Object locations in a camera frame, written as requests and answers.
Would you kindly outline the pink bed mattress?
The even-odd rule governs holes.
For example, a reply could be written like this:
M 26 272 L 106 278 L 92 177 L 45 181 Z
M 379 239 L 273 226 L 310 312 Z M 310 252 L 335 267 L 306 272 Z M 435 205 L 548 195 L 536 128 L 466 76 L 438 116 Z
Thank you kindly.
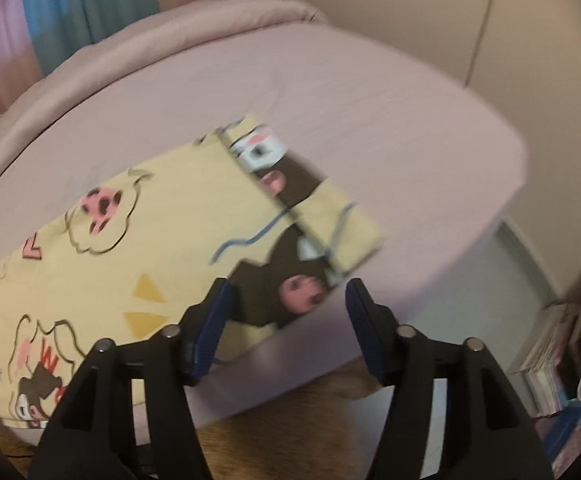
M 400 315 L 489 239 L 527 180 L 522 138 L 453 79 L 333 27 L 276 26 L 137 70 L 38 136 L 0 177 L 0 258 L 94 185 L 249 114 L 380 224 L 360 277 Z

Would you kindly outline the yellow cartoon print pants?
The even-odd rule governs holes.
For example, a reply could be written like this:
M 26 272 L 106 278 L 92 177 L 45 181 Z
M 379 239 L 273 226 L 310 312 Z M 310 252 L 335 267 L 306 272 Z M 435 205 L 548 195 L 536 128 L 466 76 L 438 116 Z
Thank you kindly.
M 231 362 L 381 245 L 363 209 L 255 117 L 146 160 L 0 259 L 0 419 L 44 428 L 98 339 L 152 336 L 217 278 L 238 304 L 211 364 Z

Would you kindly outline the pink duvet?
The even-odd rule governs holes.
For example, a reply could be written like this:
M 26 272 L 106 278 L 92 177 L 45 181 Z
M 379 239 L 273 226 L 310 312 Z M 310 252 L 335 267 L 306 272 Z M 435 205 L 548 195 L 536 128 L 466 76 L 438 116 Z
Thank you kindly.
M 51 124 L 125 76 L 210 41 L 326 22 L 319 9 L 299 0 L 198 0 L 143 18 L 80 49 L 0 114 L 0 177 Z

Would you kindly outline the stack of books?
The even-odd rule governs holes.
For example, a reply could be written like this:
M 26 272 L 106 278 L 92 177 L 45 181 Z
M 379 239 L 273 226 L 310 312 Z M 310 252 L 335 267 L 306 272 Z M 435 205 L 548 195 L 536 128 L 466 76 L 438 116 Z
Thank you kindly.
M 552 304 L 535 318 L 507 376 L 531 418 L 562 411 L 577 396 L 580 359 L 569 344 L 581 304 Z

